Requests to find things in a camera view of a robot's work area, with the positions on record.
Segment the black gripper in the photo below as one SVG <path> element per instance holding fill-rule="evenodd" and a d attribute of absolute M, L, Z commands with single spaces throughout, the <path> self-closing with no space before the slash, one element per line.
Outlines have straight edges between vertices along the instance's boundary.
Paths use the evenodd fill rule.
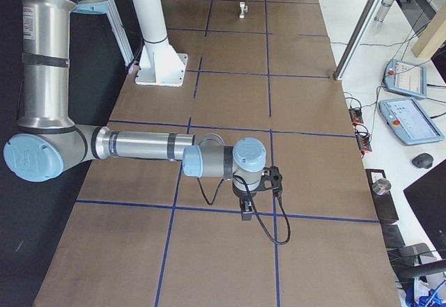
<path fill-rule="evenodd" d="M 254 183 L 247 183 L 247 188 L 249 189 L 249 192 L 251 194 L 251 197 L 255 197 L 256 195 L 256 191 L 255 189 L 259 186 L 259 181 L 254 182 Z M 240 213 L 241 213 L 241 219 L 243 221 L 251 221 L 252 220 L 252 215 L 253 215 L 253 207 L 251 204 L 251 201 L 249 200 L 249 198 L 246 198 L 245 196 L 247 196 L 247 189 L 245 187 L 245 185 L 242 182 L 239 182 L 237 180 L 233 180 L 232 181 L 232 189 L 234 194 L 239 197 L 239 198 L 243 198 L 240 200 Z"/>

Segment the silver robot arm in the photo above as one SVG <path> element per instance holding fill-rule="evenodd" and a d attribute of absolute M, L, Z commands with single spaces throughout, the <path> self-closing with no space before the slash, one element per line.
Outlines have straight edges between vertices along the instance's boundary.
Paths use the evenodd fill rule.
<path fill-rule="evenodd" d="M 8 168 L 30 182 L 44 182 L 93 159 L 127 157 L 180 162 L 190 177 L 229 180 L 241 217 L 257 215 L 253 198 L 266 190 L 266 149 L 247 137 L 233 146 L 216 134 L 125 132 L 78 125 L 68 115 L 70 14 L 105 13 L 108 0 L 21 0 L 24 114 L 20 133 L 4 146 Z"/>

